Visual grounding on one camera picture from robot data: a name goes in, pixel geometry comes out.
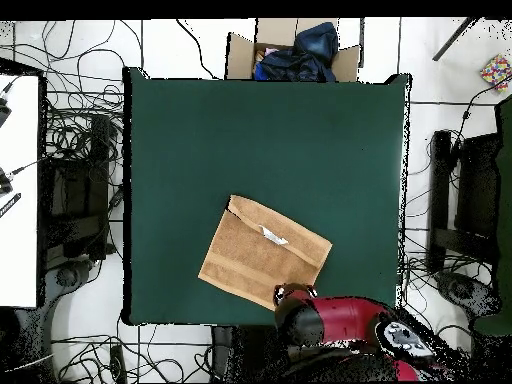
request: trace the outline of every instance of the brown towel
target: brown towel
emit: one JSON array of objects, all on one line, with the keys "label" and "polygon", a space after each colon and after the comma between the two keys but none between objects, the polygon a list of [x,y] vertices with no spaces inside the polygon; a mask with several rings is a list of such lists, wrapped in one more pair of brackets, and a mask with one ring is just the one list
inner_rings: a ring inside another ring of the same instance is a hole
[{"label": "brown towel", "polygon": [[253,200],[231,196],[199,278],[274,310],[278,284],[314,284],[332,244]]}]

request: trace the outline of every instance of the rubik's cube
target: rubik's cube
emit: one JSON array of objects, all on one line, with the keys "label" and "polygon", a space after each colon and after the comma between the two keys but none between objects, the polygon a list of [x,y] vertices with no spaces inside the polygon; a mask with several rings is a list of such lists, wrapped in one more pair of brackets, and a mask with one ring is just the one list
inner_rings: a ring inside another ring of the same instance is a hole
[{"label": "rubik's cube", "polygon": [[[501,54],[492,59],[489,64],[480,72],[482,78],[495,85],[507,76],[512,75],[512,67]],[[505,91],[508,87],[508,81],[495,87],[498,91]]]}]

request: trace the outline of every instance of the cardboard box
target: cardboard box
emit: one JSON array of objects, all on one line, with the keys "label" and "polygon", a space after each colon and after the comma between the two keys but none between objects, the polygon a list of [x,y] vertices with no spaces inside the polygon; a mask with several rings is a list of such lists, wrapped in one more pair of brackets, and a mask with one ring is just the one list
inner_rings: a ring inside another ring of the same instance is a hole
[{"label": "cardboard box", "polygon": [[[256,51],[291,47],[296,34],[323,22],[338,27],[338,18],[258,18],[254,42],[229,33],[224,79],[252,79]],[[331,67],[336,81],[357,81],[358,63],[359,45],[339,50]]]}]

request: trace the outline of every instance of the green tabletop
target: green tabletop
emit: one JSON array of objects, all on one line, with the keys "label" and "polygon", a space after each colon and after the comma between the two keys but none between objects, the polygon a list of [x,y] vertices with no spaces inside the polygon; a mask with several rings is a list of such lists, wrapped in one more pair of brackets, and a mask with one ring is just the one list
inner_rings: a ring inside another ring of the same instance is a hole
[{"label": "green tabletop", "polygon": [[496,228],[500,257],[496,281],[503,306],[499,314],[476,320],[475,330],[503,336],[512,334],[512,96],[496,106],[496,126],[503,143],[496,157],[500,187]]},{"label": "green tabletop", "polygon": [[131,323],[273,324],[271,311],[197,278],[230,194],[333,243],[319,295],[394,305],[407,76],[130,79]]}]

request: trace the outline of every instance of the towel label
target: towel label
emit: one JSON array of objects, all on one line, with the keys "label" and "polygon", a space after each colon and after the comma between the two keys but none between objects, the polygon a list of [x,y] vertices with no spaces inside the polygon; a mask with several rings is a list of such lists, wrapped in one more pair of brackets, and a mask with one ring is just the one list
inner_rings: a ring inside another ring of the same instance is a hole
[{"label": "towel label", "polygon": [[272,231],[267,230],[263,225],[260,225],[263,230],[263,235],[269,240],[273,241],[275,244],[286,244],[288,240],[283,239],[281,237],[276,236]]}]

